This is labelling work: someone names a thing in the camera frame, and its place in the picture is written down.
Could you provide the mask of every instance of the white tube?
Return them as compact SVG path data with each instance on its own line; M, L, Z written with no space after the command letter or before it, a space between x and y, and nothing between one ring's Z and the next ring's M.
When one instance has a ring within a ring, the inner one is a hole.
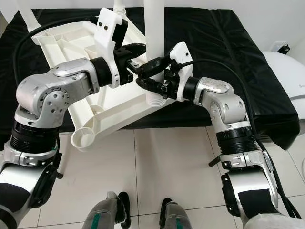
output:
M125 5L122 0L114 0L113 12L121 15L123 18L126 15Z
M147 60L164 56L164 0L144 0ZM152 77L163 83L163 72ZM146 102L152 107L165 104L157 93L146 92Z
M15 0L15 4L26 23L29 32L41 26L24 0Z

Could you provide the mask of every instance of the white plastic part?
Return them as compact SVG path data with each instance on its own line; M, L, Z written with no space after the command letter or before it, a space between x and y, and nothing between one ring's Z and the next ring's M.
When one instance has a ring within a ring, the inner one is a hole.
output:
M152 60L164 56L164 0L144 0L146 57ZM163 83L163 72L153 77ZM162 106L165 100L157 93L146 92L147 103Z
M98 56L105 59L112 74L112 84L109 85L111 88L116 88L120 85L119 70L113 55L115 42L112 40L117 24L122 24L122 17L107 8L102 8L94 34Z
M30 7L25 3L25 0L15 0L15 4L26 23L29 32L41 26L36 20Z
M180 42L175 45L175 47L170 52L170 58L176 60L177 63L185 63L192 61L191 54L185 44L185 42ZM193 65L190 64L182 68L179 72L179 86L177 91L177 100L183 102L183 91L186 81L189 77L193 75Z
M145 43L144 35L126 15L124 19L128 21L128 29L123 45L133 42ZM81 57L89 59L98 57L98 48L94 39L95 30L96 26L89 21L74 22L47 29L38 34L36 39L52 68L59 63ZM133 61L139 65L146 63L146 54ZM174 100L168 99L164 106L173 102ZM86 152L94 147L98 139L160 108L151 107L146 103L145 90L140 88L135 80L115 89L107 86L100 88L99 93L90 95L69 107L75 126L71 143L80 151Z
M122 0L114 0L113 12L120 15L122 18L126 15L125 5Z

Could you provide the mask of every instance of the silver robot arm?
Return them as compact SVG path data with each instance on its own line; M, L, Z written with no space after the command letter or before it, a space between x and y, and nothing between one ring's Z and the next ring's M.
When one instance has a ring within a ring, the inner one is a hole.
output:
M69 105L111 83L106 68L104 74L96 73L94 65L103 62L97 58L62 63L45 74L27 77L18 86L12 137L4 145L0 164L1 229L17 228L29 209L50 197L57 175L52 162L64 113Z
M256 142L243 100L227 82L192 77L195 62L186 44L181 42L168 56L151 60L133 71L138 73L136 82L140 87L159 93L164 99L191 100L209 112L222 152L209 165L221 162L228 170L221 176L224 199L228 211L241 217L244 227L259 214L279 214L273 164L265 149ZM164 83L150 78L153 67L160 67L160 71L168 67Z

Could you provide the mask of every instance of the white floor tile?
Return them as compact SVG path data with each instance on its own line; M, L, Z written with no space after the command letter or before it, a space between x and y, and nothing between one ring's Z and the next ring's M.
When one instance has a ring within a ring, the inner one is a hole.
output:
M302 174L302 162L305 158L305 134L298 136L288 149L299 173Z
M305 184L289 153L274 143L264 145L273 159L286 196L305 194Z
M233 217L225 206L187 210L193 229L236 229ZM140 229L159 228L160 214L139 216Z
M242 220L240 219L240 217L234 216L234 220L235 220L237 229L243 229L243 223L242 223Z
M289 197L289 200L300 213L301 217L305 219L305 196ZM278 210L280 213L288 216L282 200L279 200Z
M82 153L70 149L61 180L56 180L49 201L42 206L39 226L84 221L92 207L106 198L107 191L126 191L131 215L137 215L133 131L117 131Z
M139 214L158 213L165 197L185 209L224 204L205 128L135 130Z
M129 229L139 229L138 217L131 217L132 224ZM38 227L37 229L81 229L84 223L69 223L53 226ZM114 225L114 229L121 229L120 224Z
M31 209L23 218L18 228L36 227L38 223L40 208Z
M69 223L53 226L37 227L37 229L81 229L84 223Z

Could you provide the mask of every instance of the white device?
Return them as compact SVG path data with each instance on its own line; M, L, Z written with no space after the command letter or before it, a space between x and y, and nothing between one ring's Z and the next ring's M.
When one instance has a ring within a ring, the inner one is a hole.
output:
M299 115L301 135L305 133L305 66L279 52L263 54Z

